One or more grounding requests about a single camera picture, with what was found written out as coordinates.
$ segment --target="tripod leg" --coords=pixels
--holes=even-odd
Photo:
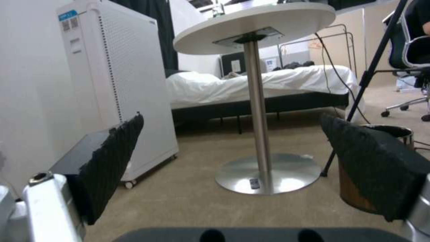
[[[393,32],[397,22],[400,19],[400,16],[405,9],[406,3],[408,0],[400,0],[399,4],[396,7],[396,10],[393,14],[393,17],[390,20],[390,23],[388,24],[387,30],[385,31],[381,42],[379,43],[378,49],[376,50],[375,55],[373,56],[372,62],[370,63],[369,69],[367,71],[364,71],[363,76],[361,77],[360,81],[360,91],[358,92],[358,95],[355,99],[355,102],[351,108],[351,111],[348,115],[347,121],[350,122],[352,117],[354,116],[355,111],[357,110],[358,104],[363,97],[363,93],[366,90],[367,86],[369,85],[370,81],[372,80],[373,75],[375,74],[376,67],[381,60],[381,56],[384,53],[385,47],[388,44],[388,41],[390,40],[391,33]],[[333,162],[333,159],[335,158],[335,151],[332,151],[329,160],[326,163],[326,167],[321,172],[322,177],[326,177],[327,173],[330,169],[330,166]]]

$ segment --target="chair base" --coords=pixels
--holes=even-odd
[[[414,99],[414,100],[411,100],[411,101],[408,101],[408,102],[404,102],[404,103],[400,103],[400,104],[397,104],[397,105],[393,105],[393,106],[387,107],[385,109],[385,111],[381,113],[381,116],[384,117],[384,118],[388,117],[390,115],[390,110],[392,110],[392,109],[400,108],[400,110],[406,111],[406,110],[409,109],[409,106],[426,102],[427,103],[427,114],[424,115],[424,116],[422,116],[421,120],[424,121],[424,122],[429,122],[430,121],[430,103],[429,103],[429,100],[430,100],[430,97],[429,97],[429,94],[430,94],[430,84],[427,84],[427,88],[426,89],[427,89],[427,93],[426,93],[425,97]]]

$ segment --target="round metal table base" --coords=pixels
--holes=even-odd
[[[321,168],[309,156],[272,154],[269,177],[260,174],[255,156],[227,163],[216,181],[222,187],[239,193],[272,195],[291,192],[310,185],[319,178]]]

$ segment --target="table top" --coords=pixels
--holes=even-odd
[[[243,51],[234,41],[243,34],[265,34],[260,48],[296,40],[327,27],[335,10],[322,3],[282,3],[253,7],[209,19],[176,36],[176,51],[193,55],[228,54]]]

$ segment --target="black cable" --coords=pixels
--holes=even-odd
[[[421,144],[421,145],[430,146],[430,144],[427,144],[427,143],[424,143],[424,142],[421,142],[421,141],[414,140],[414,142],[418,143],[418,144]]]
[[[335,71],[336,75],[338,76],[338,78],[339,78],[339,80],[342,82],[342,84],[343,84],[343,85],[344,85],[344,86],[349,90],[349,92],[351,93],[351,97],[352,97],[352,99],[353,99],[353,100],[354,100],[354,102],[355,102],[355,101],[356,101],[356,99],[355,99],[354,93],[352,92],[351,88],[349,88],[349,86],[344,82],[344,80],[343,80],[343,79],[341,78],[341,76],[339,75],[339,73],[338,73],[338,71],[337,71],[337,69],[336,69],[335,65],[333,64],[332,58],[331,58],[331,56],[330,56],[330,54],[329,54],[329,51],[327,50],[326,45],[324,44],[323,39],[322,39],[322,38],[321,38],[317,33],[315,33],[315,35],[316,35],[316,37],[319,39],[319,41],[321,42],[321,44],[322,44],[322,48],[326,51],[327,57],[329,58],[329,61],[330,61],[330,64],[332,65],[332,67],[333,67],[333,70]],[[361,110],[360,110],[360,108],[359,108],[358,106],[357,106],[357,110],[358,110],[358,112],[360,113],[360,115],[363,117],[363,119],[364,119],[368,124],[371,124],[371,123],[370,123],[370,121],[366,119],[366,117],[364,116],[363,112],[361,112]]]
[[[322,57],[322,65],[323,65],[323,68],[324,68],[324,75],[326,76],[326,86],[327,86],[327,90],[329,91],[329,94],[331,94],[331,93],[332,93],[332,91],[330,90],[330,87],[329,87],[329,79],[328,79],[328,77],[327,77],[327,72],[326,72],[326,60],[324,59],[324,48],[321,48],[321,57]],[[333,107],[333,109],[335,110],[336,115],[340,118],[341,116],[340,116],[340,114],[338,113],[338,111],[336,110],[336,108],[335,108],[335,107]]]

